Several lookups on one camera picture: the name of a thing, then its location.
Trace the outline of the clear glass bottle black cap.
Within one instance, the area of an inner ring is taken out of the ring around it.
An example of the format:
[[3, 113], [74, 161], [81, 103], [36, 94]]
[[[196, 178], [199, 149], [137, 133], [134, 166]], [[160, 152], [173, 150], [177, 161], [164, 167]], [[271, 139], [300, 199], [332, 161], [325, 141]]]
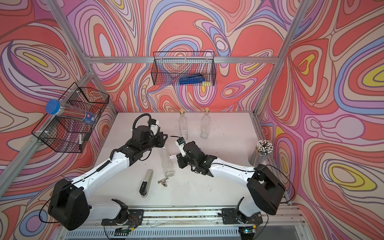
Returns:
[[159, 149], [159, 154], [161, 158], [162, 168], [165, 177], [173, 177], [175, 170], [171, 155], [167, 148], [163, 147]]

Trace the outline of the clear glass bottle cork stopper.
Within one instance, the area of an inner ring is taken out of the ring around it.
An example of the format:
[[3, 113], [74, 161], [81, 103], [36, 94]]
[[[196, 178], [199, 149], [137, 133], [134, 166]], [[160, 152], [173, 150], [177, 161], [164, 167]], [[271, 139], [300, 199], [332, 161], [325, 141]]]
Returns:
[[179, 130], [180, 130], [181, 137], [187, 140], [188, 139], [188, 120], [185, 116], [185, 110], [183, 109], [180, 110]]

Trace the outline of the clear square bottle with cork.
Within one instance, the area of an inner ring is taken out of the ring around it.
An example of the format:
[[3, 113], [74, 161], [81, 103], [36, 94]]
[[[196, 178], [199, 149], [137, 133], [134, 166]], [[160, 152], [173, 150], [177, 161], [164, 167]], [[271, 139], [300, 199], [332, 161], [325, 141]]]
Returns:
[[209, 108], [205, 108], [204, 115], [201, 119], [201, 138], [207, 139], [210, 133], [211, 117]]

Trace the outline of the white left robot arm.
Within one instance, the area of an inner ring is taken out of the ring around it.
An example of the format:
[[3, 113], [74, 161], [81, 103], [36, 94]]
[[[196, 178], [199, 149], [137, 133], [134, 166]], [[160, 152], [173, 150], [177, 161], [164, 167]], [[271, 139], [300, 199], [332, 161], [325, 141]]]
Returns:
[[122, 147], [112, 150], [107, 160], [71, 181], [58, 181], [48, 214], [69, 231], [98, 220], [127, 225], [130, 212], [125, 203], [118, 199], [106, 202], [91, 202], [89, 199], [109, 179], [139, 161], [144, 153], [164, 147], [167, 138], [158, 125], [135, 128], [132, 138]]

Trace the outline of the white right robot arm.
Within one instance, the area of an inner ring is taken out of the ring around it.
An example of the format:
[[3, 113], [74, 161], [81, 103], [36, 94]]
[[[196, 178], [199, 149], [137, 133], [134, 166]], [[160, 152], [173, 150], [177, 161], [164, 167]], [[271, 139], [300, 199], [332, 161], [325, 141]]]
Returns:
[[206, 155], [194, 141], [186, 143], [184, 138], [177, 139], [175, 144], [180, 151], [177, 154], [179, 168], [190, 166], [194, 173], [229, 179], [247, 187], [251, 196], [240, 201], [241, 214], [251, 217], [260, 211], [268, 215], [277, 213], [286, 188], [268, 166], [259, 164], [257, 167], [245, 167], [231, 164], [216, 156]]

